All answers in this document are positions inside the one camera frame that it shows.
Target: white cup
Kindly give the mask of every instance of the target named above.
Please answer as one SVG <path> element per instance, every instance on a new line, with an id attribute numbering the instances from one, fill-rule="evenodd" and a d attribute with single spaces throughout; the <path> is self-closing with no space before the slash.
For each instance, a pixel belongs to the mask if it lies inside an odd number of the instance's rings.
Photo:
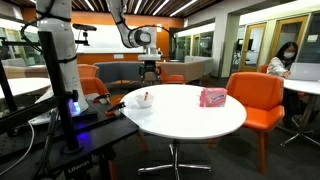
<path id="1" fill-rule="evenodd" d="M 137 94 L 136 95 L 136 101 L 138 105 L 142 108 L 147 108 L 152 105 L 152 102 L 154 100 L 154 96 L 152 94 L 148 94 L 145 98 L 145 94 Z"/>

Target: ceiling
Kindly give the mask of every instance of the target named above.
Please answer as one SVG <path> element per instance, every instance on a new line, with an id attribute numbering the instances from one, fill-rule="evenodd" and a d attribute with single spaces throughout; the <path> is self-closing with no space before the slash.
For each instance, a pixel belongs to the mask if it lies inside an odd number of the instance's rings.
<path id="1" fill-rule="evenodd" d="M 28 7 L 34 8 L 35 4 L 30 0 L 4 0 L 10 4 L 16 5 L 18 7 Z M 107 7 L 106 0 L 88 0 L 89 3 L 94 8 L 96 12 L 110 12 Z M 127 13 L 135 14 L 134 11 L 140 0 L 128 0 L 127 1 Z M 141 0 L 137 15 L 152 16 L 153 13 L 160 7 L 163 3 L 168 1 L 161 10 L 159 10 L 156 16 L 170 17 L 179 8 L 188 4 L 189 2 L 195 1 L 189 7 L 181 10 L 172 17 L 185 18 L 192 14 L 195 14 L 203 9 L 213 6 L 223 0 Z M 72 10 L 73 11 L 92 11 L 86 0 L 72 0 Z"/>

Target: white desk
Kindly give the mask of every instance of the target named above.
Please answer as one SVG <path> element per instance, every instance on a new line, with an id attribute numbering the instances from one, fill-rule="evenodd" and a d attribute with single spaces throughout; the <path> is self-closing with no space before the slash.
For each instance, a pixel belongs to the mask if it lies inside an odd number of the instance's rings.
<path id="1" fill-rule="evenodd" d="M 12 96 L 31 93 L 51 85 L 48 78 L 17 78 L 8 79 Z M 0 99 L 4 99 L 2 88 L 0 88 Z"/>
<path id="2" fill-rule="evenodd" d="M 317 96 L 320 95 L 320 82 L 317 81 L 299 81 L 299 80 L 288 80 L 284 79 L 284 87 L 290 90 L 304 92 L 309 94 L 309 99 L 307 102 L 307 107 L 302 116 L 302 122 L 300 124 L 298 132 L 293 132 L 295 135 L 288 139 L 287 141 L 281 143 L 281 145 L 285 146 L 290 141 L 296 139 L 297 137 L 303 137 L 312 143 L 320 146 L 320 143 L 311 139 L 310 137 L 305 135 L 305 128 L 309 121 L 310 115 L 313 111 L 313 107 L 317 101 Z"/>
<path id="3" fill-rule="evenodd" d="M 165 168 L 201 168 L 210 166 L 186 165 L 178 163 L 178 140 L 209 139 L 229 134 L 242 126 L 246 119 L 245 108 L 234 98 L 227 96 L 225 107 L 200 107 L 199 96 L 202 87 L 190 85 L 156 85 L 138 89 L 127 94 L 122 101 L 126 107 L 123 114 L 135 122 L 142 131 L 172 138 L 171 153 L 173 162 L 152 168 L 139 169 L 139 173 Z M 137 92 L 155 96 L 149 108 L 140 108 L 135 100 Z"/>
<path id="4" fill-rule="evenodd" d="M 33 66 L 28 66 L 29 68 L 43 68 L 43 67 L 47 67 L 47 65 L 33 65 Z"/>

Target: blue light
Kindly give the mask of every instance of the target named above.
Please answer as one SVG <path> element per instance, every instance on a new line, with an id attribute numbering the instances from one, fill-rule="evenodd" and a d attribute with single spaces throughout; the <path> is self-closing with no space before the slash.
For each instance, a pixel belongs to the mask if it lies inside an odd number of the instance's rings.
<path id="1" fill-rule="evenodd" d="M 80 106 L 78 102 L 73 102 L 71 99 L 68 104 L 72 116 L 77 116 L 80 114 Z"/>

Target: tissue box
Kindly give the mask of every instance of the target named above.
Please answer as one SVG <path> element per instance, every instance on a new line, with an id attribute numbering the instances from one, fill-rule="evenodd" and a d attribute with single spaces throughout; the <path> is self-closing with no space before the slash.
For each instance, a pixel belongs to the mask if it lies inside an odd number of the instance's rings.
<path id="1" fill-rule="evenodd" d="M 203 88 L 200 95 L 200 107 L 223 107 L 227 98 L 224 88 Z"/>

